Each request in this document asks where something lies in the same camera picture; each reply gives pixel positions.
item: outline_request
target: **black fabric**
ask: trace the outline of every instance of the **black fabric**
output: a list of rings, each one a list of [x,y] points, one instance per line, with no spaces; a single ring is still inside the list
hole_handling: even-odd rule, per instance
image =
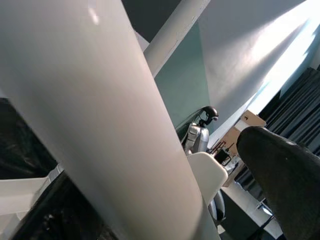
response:
[[[266,128],[320,156],[320,72],[308,68],[280,96],[279,91],[259,114]],[[249,170],[239,173],[235,181],[259,201],[264,198]]]
[[[122,0],[135,31],[149,43],[181,0]]]
[[[45,177],[56,165],[8,100],[0,98],[0,180]]]
[[[116,239],[64,172],[43,192],[10,238],[10,240]]]
[[[262,127],[248,127],[237,150],[288,240],[320,239],[320,158]]]

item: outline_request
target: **white pillar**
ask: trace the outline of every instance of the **white pillar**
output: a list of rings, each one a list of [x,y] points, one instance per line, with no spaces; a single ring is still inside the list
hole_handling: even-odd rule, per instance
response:
[[[120,239],[215,239],[121,1],[91,2],[1,1],[1,89]]]
[[[210,0],[181,0],[144,51],[152,76],[165,65]]]

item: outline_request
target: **white pole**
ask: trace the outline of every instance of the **white pole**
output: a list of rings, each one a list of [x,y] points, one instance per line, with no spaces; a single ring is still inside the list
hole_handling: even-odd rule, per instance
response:
[[[121,1],[0,16],[1,89],[120,239],[217,238]]]
[[[144,51],[153,77],[165,65],[209,2],[210,0],[181,0],[175,8]]]

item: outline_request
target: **dark curtain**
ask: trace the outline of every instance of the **dark curtain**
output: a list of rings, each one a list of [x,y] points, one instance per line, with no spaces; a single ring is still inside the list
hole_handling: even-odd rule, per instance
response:
[[[308,68],[280,97],[280,92],[259,116],[271,132],[287,138],[320,156],[320,71]],[[235,181],[261,201],[259,184],[245,168]]]

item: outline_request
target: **teal wall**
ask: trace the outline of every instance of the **teal wall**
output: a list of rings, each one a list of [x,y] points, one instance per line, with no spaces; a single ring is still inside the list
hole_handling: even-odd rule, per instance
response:
[[[198,23],[165,63],[155,82],[175,127],[197,109],[210,105]]]

